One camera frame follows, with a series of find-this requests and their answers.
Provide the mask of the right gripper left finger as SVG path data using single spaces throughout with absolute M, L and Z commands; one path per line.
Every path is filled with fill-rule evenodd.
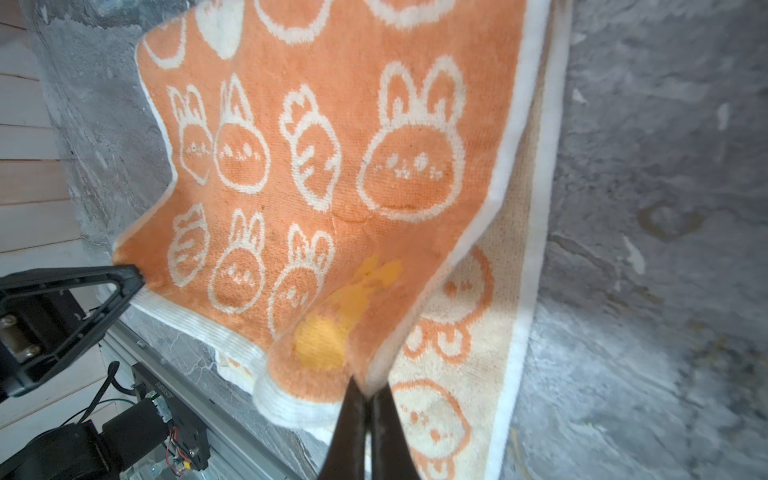
M 365 477 L 367 417 L 366 397 L 351 378 L 318 480 L 361 480 Z

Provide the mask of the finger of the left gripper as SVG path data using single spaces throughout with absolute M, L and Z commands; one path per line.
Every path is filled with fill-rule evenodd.
M 89 310 L 73 292 L 111 285 Z M 145 281 L 134 265 L 38 268 L 1 278 L 1 397 L 24 396 L 101 341 Z

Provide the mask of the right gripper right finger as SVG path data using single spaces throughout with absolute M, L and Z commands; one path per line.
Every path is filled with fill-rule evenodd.
M 392 390 L 386 385 L 370 400 L 373 480 L 419 480 Z

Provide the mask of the orange patterned towel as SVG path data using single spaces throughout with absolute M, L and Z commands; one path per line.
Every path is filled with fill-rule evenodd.
M 495 479 L 562 119 L 568 1 L 204 1 L 134 60 L 171 169 L 113 260 L 271 423 L 389 385 L 424 479 Z

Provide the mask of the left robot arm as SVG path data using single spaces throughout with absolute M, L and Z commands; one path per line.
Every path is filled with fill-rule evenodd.
M 142 289 L 134 265 L 41 268 L 1 279 L 1 398 L 40 388 L 96 346 Z M 119 369 L 107 377 L 79 420 L 30 440 L 1 465 L 4 479 L 117 479 L 168 437 L 150 399 L 97 428 L 90 416 Z

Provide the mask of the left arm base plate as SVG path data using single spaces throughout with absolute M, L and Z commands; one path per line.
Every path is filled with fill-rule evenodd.
M 206 470 L 210 459 L 207 425 L 145 364 L 134 364 L 132 373 L 138 397 L 152 401 L 169 429 L 168 445 L 175 453 L 173 470 L 179 475 L 185 471 Z

